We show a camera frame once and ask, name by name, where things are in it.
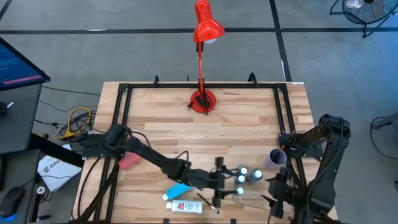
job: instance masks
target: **monitor screen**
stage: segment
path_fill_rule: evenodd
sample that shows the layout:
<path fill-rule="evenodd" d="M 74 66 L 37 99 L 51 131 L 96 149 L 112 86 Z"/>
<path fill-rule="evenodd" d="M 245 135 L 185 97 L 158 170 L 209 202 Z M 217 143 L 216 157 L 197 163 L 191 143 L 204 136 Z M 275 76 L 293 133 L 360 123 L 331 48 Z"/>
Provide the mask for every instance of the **monitor screen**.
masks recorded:
<path fill-rule="evenodd" d="M 32 62 L 0 41 L 0 91 L 47 81 L 47 76 Z"/>

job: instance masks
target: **gray floor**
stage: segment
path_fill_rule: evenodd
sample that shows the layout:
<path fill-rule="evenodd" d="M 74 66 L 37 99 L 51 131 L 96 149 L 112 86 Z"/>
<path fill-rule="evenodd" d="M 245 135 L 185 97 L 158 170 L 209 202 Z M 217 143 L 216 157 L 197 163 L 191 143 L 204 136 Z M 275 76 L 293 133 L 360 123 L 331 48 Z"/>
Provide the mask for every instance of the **gray floor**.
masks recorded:
<path fill-rule="evenodd" d="M 6 1 L 0 0 L 0 6 Z M 194 0 L 13 0 L 0 30 L 192 28 Z M 215 19 L 225 27 L 273 27 L 271 7 L 260 0 L 214 0 Z M 333 0 L 276 0 L 282 28 L 361 27 L 344 16 L 329 16 Z M 398 27 L 398 17 L 386 22 Z M 398 32 L 283 33 L 294 82 L 305 82 L 313 117 L 343 116 L 353 136 L 336 178 L 336 207 L 346 223 L 396 223 L 398 162 L 382 157 L 371 144 L 369 122 L 398 112 Z M 99 93 L 106 81 L 186 80 L 197 76 L 191 34 L 2 35 L 46 71 L 48 86 Z M 283 81 L 273 32 L 227 33 L 205 47 L 206 80 L 240 81 L 255 72 L 260 81 Z M 42 90 L 41 99 L 59 108 L 95 105 L 98 97 Z M 37 119 L 65 121 L 66 113 L 40 104 Z M 37 133 L 57 130 L 35 124 Z M 374 133 L 376 144 L 398 157 L 390 129 Z M 40 206 L 50 222 L 65 222 L 78 179 Z"/>

